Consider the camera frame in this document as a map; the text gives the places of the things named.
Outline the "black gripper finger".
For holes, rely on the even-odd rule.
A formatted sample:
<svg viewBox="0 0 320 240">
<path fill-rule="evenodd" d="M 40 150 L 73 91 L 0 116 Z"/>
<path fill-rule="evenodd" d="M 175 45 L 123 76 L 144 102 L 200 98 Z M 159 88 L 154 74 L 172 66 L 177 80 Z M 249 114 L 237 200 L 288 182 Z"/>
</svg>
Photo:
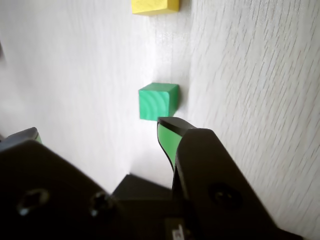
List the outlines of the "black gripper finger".
<svg viewBox="0 0 320 240">
<path fill-rule="evenodd" d="M 196 239 L 298 240 L 280 229 L 217 135 L 179 117 L 159 117 L 157 138 L 187 201 Z"/>
<path fill-rule="evenodd" d="M 32 127 L 0 143 L 0 237 L 124 240 L 127 224 L 110 195 Z"/>
</svg>

